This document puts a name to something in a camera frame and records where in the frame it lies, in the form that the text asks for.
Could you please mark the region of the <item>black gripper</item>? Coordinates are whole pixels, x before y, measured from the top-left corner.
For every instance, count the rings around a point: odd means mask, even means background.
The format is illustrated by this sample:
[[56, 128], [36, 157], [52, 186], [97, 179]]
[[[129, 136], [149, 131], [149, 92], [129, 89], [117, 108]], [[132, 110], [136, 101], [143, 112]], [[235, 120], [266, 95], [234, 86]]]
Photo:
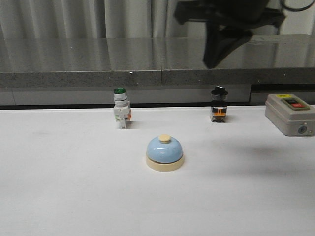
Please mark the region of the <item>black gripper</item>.
[[267, 0], [189, 0], [177, 2], [174, 17], [179, 24], [188, 21], [206, 23], [203, 62], [215, 68], [234, 50], [253, 36], [250, 29], [281, 26], [285, 15], [268, 8]]

